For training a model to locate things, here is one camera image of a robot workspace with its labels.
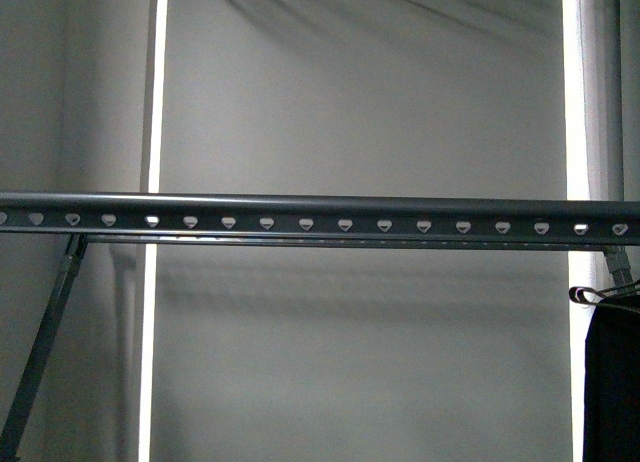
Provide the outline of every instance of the heart-shaped hole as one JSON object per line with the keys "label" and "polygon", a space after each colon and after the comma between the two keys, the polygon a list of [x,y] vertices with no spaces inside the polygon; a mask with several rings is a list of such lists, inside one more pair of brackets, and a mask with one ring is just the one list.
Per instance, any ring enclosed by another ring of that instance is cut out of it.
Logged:
{"label": "heart-shaped hole", "polygon": [[39,212],[34,212],[33,214],[29,214],[29,220],[33,225],[40,225],[44,222],[44,215]]}
{"label": "heart-shaped hole", "polygon": [[380,219],[378,221],[378,228],[383,232],[389,232],[389,229],[393,226],[393,223],[387,219]]}
{"label": "heart-shaped hole", "polygon": [[629,230],[629,226],[627,224],[615,224],[612,227],[612,230],[614,234],[620,237],[627,233],[627,230]]}
{"label": "heart-shaped hole", "polygon": [[422,232],[423,234],[426,234],[427,232],[429,232],[429,229],[431,228],[431,221],[419,220],[418,223],[416,224],[416,227],[418,227],[418,230],[420,232]]}
{"label": "heart-shaped hole", "polygon": [[539,235],[545,235],[551,226],[547,222],[536,222],[533,228]]}
{"label": "heart-shaped hole", "polygon": [[198,225],[198,218],[193,215],[187,215],[182,219],[184,225],[186,225],[189,229],[193,229],[196,225]]}
{"label": "heart-shaped hole", "polygon": [[313,219],[300,219],[299,224],[300,227],[302,227],[302,230],[308,232],[311,230],[311,227],[313,227]]}
{"label": "heart-shaped hole", "polygon": [[116,216],[113,214],[104,214],[102,216],[102,223],[107,227],[112,227],[116,223]]}
{"label": "heart-shaped hole", "polygon": [[80,216],[78,214],[67,214],[64,218],[67,220],[69,225],[74,227],[80,223]]}
{"label": "heart-shaped hole", "polygon": [[353,220],[351,219],[340,219],[338,221],[338,227],[342,229],[343,232],[349,232],[349,229],[353,227]]}
{"label": "heart-shaped hole", "polygon": [[260,219],[260,225],[264,230],[269,230],[275,225],[275,223],[275,220],[273,220],[271,217],[263,217]]}
{"label": "heart-shaped hole", "polygon": [[467,220],[456,222],[456,229],[458,229],[458,232],[460,232],[461,234],[466,234],[471,230],[471,222]]}
{"label": "heart-shaped hole", "polygon": [[160,217],[157,215],[147,215],[144,220],[147,222],[147,225],[152,229],[156,227],[160,223]]}
{"label": "heart-shaped hole", "polygon": [[228,230],[233,229],[233,226],[236,225],[235,217],[223,217],[221,220],[222,225]]}
{"label": "heart-shaped hole", "polygon": [[498,222],[496,223],[496,230],[501,234],[506,234],[511,229],[511,224],[509,222]]}
{"label": "heart-shaped hole", "polygon": [[578,235],[584,235],[589,230],[589,224],[576,224],[573,226],[573,231]]}

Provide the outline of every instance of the light strip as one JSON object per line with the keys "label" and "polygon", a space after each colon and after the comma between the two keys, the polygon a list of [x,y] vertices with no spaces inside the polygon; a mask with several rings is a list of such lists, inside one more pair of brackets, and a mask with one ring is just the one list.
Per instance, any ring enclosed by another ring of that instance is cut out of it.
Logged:
{"label": "light strip", "polygon": [[[590,200],[587,159],[585,70],[581,0],[562,0],[567,151],[567,200]],[[569,252],[569,285],[593,286],[593,255]],[[571,304],[571,412],[573,460],[582,461],[584,430],[584,341],[591,312]]]}
{"label": "light strip", "polygon": [[[168,0],[156,1],[153,61],[153,97],[149,142],[147,192],[160,190],[160,153],[162,144],[162,106],[164,98],[164,59],[167,38]],[[142,355],[140,369],[140,422],[138,461],[149,462],[151,448],[151,401],[153,386],[153,334],[155,328],[156,269],[158,246],[145,247],[142,316]]]}

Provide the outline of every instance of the gray metal bar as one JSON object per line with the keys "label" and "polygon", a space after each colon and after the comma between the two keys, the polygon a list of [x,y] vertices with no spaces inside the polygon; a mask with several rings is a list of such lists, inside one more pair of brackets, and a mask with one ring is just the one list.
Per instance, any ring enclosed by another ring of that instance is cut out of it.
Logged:
{"label": "gray metal bar", "polygon": [[464,213],[480,216],[513,215],[547,218],[584,216],[640,219],[640,202],[293,195],[0,192],[0,210],[5,211],[5,209],[39,210],[40,212],[111,210],[135,213],[149,211],[176,213],[188,210],[202,213],[217,213],[222,210],[276,214],[349,212],[353,215],[376,215],[381,212],[397,215]]}
{"label": "gray metal bar", "polygon": [[203,244],[440,248],[446,242],[466,249],[521,244],[595,251],[640,245],[640,203],[5,192],[0,232],[80,233],[132,243],[169,237],[197,244],[199,237]]}
{"label": "gray metal bar", "polygon": [[87,247],[86,237],[71,236],[60,263],[49,303],[45,310],[38,334],[33,343],[27,365],[20,379],[20,385],[13,399],[9,415],[0,435],[0,462],[14,462],[20,440],[44,374],[47,359],[53,348],[60,320],[71,292],[73,281],[80,270],[80,262]]}

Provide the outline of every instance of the black garment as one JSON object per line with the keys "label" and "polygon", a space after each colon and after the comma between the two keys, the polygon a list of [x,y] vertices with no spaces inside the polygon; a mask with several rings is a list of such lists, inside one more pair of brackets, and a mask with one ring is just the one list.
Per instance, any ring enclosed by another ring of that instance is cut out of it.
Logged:
{"label": "black garment", "polygon": [[[640,296],[601,304],[640,309]],[[586,341],[584,462],[640,461],[640,313],[598,307]]]}

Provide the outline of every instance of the diagonal metal support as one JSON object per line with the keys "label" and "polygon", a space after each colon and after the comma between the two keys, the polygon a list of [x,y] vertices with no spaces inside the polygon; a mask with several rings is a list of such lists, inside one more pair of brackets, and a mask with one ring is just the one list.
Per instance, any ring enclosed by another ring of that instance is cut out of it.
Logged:
{"label": "diagonal metal support", "polygon": [[72,235],[62,257],[58,277],[49,298],[38,334],[31,348],[20,385],[13,399],[9,415],[0,435],[0,462],[16,462],[20,440],[38,393],[49,354],[60,326],[71,287],[80,270],[80,263],[87,248],[85,235]]}

